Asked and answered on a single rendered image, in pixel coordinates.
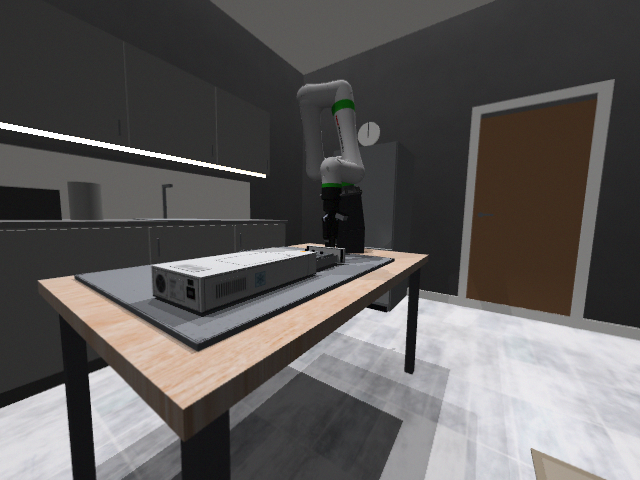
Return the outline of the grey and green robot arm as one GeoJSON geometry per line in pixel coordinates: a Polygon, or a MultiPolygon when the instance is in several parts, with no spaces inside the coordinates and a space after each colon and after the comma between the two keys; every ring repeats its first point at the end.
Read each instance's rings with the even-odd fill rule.
{"type": "Polygon", "coordinates": [[[307,84],[297,93],[305,146],[306,173],[322,181],[322,200],[341,200],[341,196],[362,194],[359,183],[365,175],[360,156],[353,91],[345,80],[307,84]],[[321,137],[321,111],[331,108],[338,133],[341,156],[324,158],[321,137]],[[321,178],[322,177],[322,178],[321,178]]]}

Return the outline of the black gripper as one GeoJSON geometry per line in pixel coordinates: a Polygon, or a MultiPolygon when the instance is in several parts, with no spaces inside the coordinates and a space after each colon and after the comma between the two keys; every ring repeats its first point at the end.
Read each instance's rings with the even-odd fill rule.
{"type": "Polygon", "coordinates": [[[325,247],[336,248],[339,219],[335,218],[334,211],[339,211],[339,201],[323,200],[323,211],[326,211],[325,217],[322,217],[323,239],[325,239],[325,247]]]}

